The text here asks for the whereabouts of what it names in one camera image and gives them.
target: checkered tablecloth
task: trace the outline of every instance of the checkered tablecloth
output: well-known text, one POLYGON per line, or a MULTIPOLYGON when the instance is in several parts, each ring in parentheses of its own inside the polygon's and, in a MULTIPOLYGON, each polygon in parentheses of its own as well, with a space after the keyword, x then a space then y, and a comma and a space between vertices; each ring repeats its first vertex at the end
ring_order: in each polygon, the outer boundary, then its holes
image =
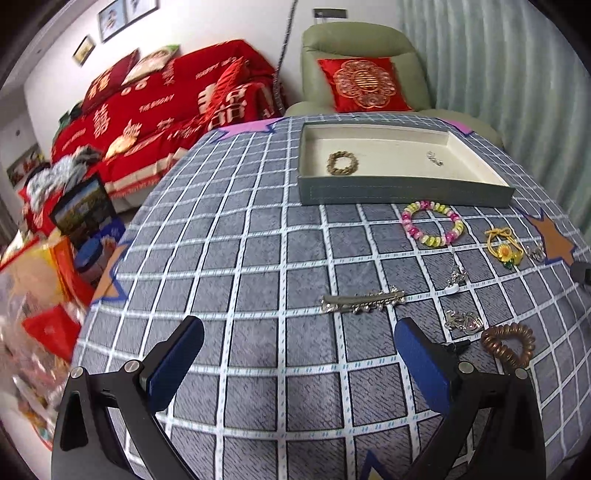
MULTIPOLYGON (((397 318, 412 317, 436 342, 460 338, 443 327, 447 309, 476 312, 486 327, 524 322, 536 337, 528 371, 550 472, 591 419, 591 296, 562 262, 534 265, 526 258, 507 270, 487 253, 484 232, 491 227, 510 226, 525 245, 540 239, 513 207, 457 207, 465 234, 452 248, 427 249, 402 229, 404 205, 301 206, 301 129, 321 119, 454 131, 436 119, 347 114, 286 118, 272 134, 204 137, 129 226, 124 240, 132 243, 116 268, 129 299, 91 309, 74 363, 92 373, 119 369, 195 314, 205 324, 204 347, 158 418, 200 479, 353 480, 368 451, 398 478, 441 418, 397 355, 397 318), (446 296, 454 266, 470 281, 446 296), (405 290, 407 304, 384 313, 320 313, 323 293, 387 285, 405 290)), ((515 206, 537 216, 543 208, 577 244, 575 258, 591 260, 579 231, 519 165, 476 134, 454 133, 515 185, 515 206)), ((428 233, 450 229, 432 212, 414 220, 428 233)), ((478 341, 462 358, 481 371, 502 371, 478 341)), ((147 476, 113 416, 134 468, 147 476)), ((485 420, 477 418, 454 475, 465 471, 485 420)))

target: red blanket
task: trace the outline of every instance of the red blanket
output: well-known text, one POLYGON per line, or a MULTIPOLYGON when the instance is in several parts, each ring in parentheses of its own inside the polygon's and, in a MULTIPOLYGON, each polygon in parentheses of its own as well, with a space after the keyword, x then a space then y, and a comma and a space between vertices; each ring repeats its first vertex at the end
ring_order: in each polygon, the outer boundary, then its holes
MULTIPOLYGON (((271 94, 273 74, 273 67, 244 40, 179 57, 76 119, 56 139, 52 162, 84 145, 106 152, 120 135, 132 134, 138 142, 129 151, 101 161, 87 175, 98 172, 112 197, 155 185, 211 129, 277 116, 271 94), (248 61, 248 83, 233 86, 220 108, 205 118, 217 80, 240 57, 248 61)), ((27 204, 26 191, 19 194, 27 204)), ((48 199, 42 212, 28 212, 33 231, 51 233, 54 226, 48 214, 59 197, 48 199)))

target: metal screw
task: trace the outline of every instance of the metal screw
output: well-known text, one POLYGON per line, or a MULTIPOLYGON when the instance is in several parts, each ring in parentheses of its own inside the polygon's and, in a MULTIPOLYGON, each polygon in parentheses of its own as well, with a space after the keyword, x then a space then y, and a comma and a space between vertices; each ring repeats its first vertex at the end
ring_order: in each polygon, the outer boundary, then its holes
POLYGON ((70 372, 70 376, 72 378, 78 378, 81 377, 83 373, 84 369, 82 367, 76 367, 72 369, 72 371, 70 372))
POLYGON ((460 362, 457 369, 463 374, 471 374, 474 371, 474 365, 470 362, 460 362))
POLYGON ((124 368, 127 373, 133 373, 139 368, 139 362, 137 360, 130 360, 124 365, 124 368))
POLYGON ((525 370, 523 370, 522 368, 517 368, 515 370, 515 376, 517 378, 520 378, 521 380, 526 380, 527 379, 527 372, 525 370))

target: red pillow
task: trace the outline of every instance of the red pillow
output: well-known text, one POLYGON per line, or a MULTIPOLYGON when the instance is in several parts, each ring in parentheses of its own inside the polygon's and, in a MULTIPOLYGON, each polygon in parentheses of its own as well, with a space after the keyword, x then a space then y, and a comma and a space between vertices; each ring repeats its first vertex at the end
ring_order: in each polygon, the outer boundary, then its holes
POLYGON ((204 118, 209 121, 213 114, 221 107, 228 93, 234 90, 237 86, 242 85, 250 78, 248 71, 248 61, 244 57, 240 57, 230 64, 217 81, 216 88, 212 93, 212 97, 204 113, 204 118))
POLYGON ((122 89, 123 81, 138 63, 138 57, 139 49, 136 48, 92 81, 84 97, 84 102, 82 102, 83 114, 87 114, 101 103, 105 103, 111 95, 122 89))
POLYGON ((409 112, 390 59, 323 59, 338 113, 409 112))

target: green armchair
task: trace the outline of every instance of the green armchair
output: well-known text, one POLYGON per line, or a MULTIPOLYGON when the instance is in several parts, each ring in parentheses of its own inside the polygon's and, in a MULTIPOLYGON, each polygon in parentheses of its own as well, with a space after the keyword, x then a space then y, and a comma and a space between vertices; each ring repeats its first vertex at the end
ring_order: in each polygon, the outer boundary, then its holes
POLYGON ((304 102, 292 105, 286 116, 335 113, 335 101, 318 59, 390 57, 396 66, 402 94, 414 112, 461 122, 499 148, 501 136, 488 124, 466 113, 434 109, 418 55, 408 38, 398 30, 362 22, 330 22, 313 25, 304 32, 301 75, 304 102))

